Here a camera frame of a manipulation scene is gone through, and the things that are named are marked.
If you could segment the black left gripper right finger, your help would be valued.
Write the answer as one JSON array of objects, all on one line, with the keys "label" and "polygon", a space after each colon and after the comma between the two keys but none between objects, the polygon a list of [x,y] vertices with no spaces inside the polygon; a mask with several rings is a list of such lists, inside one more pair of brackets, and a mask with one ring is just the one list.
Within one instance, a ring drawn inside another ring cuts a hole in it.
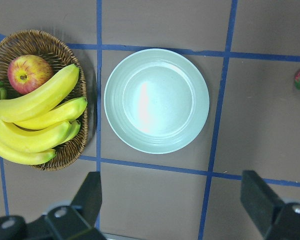
[{"label": "black left gripper right finger", "polygon": [[285,202],[254,171],[242,172],[240,201],[262,237],[275,222]]}]

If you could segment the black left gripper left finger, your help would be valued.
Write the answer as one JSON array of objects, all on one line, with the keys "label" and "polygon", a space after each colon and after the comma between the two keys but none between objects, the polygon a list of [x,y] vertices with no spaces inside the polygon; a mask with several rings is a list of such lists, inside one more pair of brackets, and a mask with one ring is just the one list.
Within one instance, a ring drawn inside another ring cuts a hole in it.
[{"label": "black left gripper left finger", "polygon": [[102,184],[99,171],[87,174],[70,205],[90,226],[95,226],[102,206]]}]

